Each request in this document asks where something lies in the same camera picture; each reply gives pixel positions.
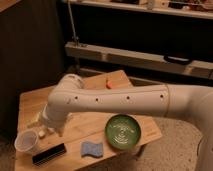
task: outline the wall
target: wall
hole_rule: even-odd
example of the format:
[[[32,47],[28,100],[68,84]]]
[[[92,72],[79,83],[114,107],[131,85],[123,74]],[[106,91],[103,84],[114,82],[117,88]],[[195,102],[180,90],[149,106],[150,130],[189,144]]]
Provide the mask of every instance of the wall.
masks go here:
[[[55,0],[22,0],[0,13],[0,135],[16,136],[19,94],[55,84],[64,42]]]

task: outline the black remote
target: black remote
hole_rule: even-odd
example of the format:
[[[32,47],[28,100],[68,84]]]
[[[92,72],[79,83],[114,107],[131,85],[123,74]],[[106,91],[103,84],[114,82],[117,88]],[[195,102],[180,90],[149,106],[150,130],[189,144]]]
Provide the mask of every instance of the black remote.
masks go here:
[[[57,146],[54,146],[44,152],[41,152],[35,156],[32,157],[32,160],[33,160],[33,164],[35,165],[41,165],[43,163],[46,163],[48,162],[49,160],[59,156],[59,155],[62,155],[66,152],[66,148],[65,148],[65,145],[64,143],[62,144],[59,144]]]

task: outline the floor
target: floor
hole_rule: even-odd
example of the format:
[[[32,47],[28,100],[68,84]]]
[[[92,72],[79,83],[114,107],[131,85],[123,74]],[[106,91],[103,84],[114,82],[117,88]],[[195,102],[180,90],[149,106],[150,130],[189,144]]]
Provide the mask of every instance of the floor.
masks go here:
[[[138,159],[138,149],[80,171],[193,171],[197,159],[200,132],[191,124],[171,119],[155,118],[163,137],[147,146]],[[13,171],[13,144],[0,142],[0,170]]]

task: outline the orange object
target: orange object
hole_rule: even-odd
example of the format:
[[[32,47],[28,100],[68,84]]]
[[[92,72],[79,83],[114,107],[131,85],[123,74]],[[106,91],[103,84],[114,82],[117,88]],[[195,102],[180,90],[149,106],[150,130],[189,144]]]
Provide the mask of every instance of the orange object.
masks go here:
[[[112,89],[113,88],[112,82],[110,82],[108,79],[106,79],[106,88],[107,89]]]

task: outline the green bowl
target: green bowl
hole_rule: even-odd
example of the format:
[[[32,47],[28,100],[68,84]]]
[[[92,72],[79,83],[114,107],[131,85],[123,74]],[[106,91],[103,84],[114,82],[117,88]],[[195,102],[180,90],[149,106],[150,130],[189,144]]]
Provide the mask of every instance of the green bowl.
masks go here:
[[[114,148],[127,150],[133,148],[140,140],[141,128],[133,117],[118,114],[108,120],[105,135]]]

